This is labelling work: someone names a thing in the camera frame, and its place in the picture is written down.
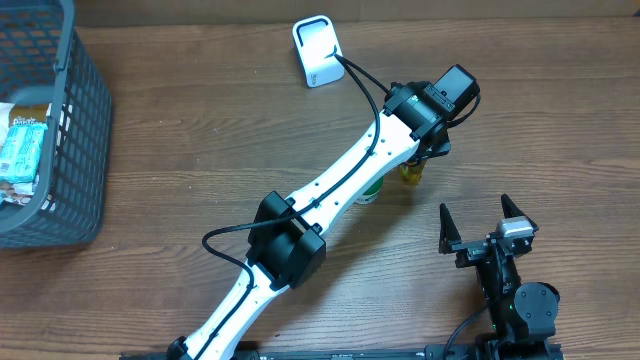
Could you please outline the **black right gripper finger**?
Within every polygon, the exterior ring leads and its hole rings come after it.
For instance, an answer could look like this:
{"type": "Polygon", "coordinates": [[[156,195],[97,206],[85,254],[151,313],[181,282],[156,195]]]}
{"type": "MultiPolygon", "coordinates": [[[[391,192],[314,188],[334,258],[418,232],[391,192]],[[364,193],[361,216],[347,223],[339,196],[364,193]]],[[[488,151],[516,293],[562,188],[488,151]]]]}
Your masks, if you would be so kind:
{"type": "Polygon", "coordinates": [[[451,217],[445,203],[439,205],[440,236],[438,250],[441,254],[449,254],[454,251],[462,240],[458,229],[451,217]]]}
{"type": "Polygon", "coordinates": [[[515,205],[515,203],[506,193],[501,195],[500,200],[505,219],[521,217],[525,215],[525,213],[515,205]]]}

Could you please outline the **yellow bottle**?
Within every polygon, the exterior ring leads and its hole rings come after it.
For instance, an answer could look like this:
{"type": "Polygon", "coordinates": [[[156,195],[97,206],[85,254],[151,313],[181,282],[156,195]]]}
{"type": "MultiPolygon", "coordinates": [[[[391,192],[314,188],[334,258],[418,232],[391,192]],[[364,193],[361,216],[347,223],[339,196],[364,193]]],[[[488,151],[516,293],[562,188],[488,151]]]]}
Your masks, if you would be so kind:
{"type": "Polygon", "coordinates": [[[426,163],[426,160],[415,160],[400,164],[399,169],[403,180],[409,184],[417,185],[422,179],[426,163]]]}

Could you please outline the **green lid jar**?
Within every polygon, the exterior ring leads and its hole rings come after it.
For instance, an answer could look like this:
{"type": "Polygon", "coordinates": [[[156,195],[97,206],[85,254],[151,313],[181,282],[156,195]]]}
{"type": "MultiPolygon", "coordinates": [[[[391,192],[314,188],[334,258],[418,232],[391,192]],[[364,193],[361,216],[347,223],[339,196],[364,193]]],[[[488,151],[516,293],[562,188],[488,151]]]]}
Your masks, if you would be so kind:
{"type": "Polygon", "coordinates": [[[373,201],[375,201],[382,188],[383,182],[384,182],[384,178],[380,177],[367,190],[365,190],[362,194],[360,194],[356,198],[355,202],[357,204],[370,204],[373,201]]]}

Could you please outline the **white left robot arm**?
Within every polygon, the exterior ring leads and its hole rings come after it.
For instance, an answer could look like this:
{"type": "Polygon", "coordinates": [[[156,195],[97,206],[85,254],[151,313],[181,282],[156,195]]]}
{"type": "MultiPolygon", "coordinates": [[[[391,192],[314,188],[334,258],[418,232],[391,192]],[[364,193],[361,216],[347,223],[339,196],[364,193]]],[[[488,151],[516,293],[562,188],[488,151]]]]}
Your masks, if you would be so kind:
{"type": "Polygon", "coordinates": [[[475,109],[480,88],[459,65],[436,83],[394,83],[366,133],[314,181],[287,197],[269,193],[249,233],[241,273],[210,318],[167,350],[169,359],[229,359],[261,312],[304,283],[326,258],[325,236],[356,199],[396,166],[449,152],[448,131],[475,109]]]}

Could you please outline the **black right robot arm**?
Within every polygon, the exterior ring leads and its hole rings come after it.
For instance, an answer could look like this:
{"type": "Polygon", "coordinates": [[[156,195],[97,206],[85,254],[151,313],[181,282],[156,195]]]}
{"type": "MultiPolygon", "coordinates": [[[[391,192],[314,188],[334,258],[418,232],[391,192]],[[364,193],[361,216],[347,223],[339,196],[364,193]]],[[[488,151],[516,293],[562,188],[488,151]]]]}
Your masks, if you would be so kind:
{"type": "Polygon", "coordinates": [[[515,260],[532,250],[538,225],[506,194],[501,196],[504,218],[484,239],[462,240],[445,204],[439,206],[439,252],[456,256],[458,268],[473,267],[485,304],[452,332],[436,353],[443,359],[562,359],[561,347],[548,342],[556,334],[558,290],[545,282],[524,283],[515,260]],[[483,313],[493,331],[472,344],[456,345],[457,336],[483,313]]]}

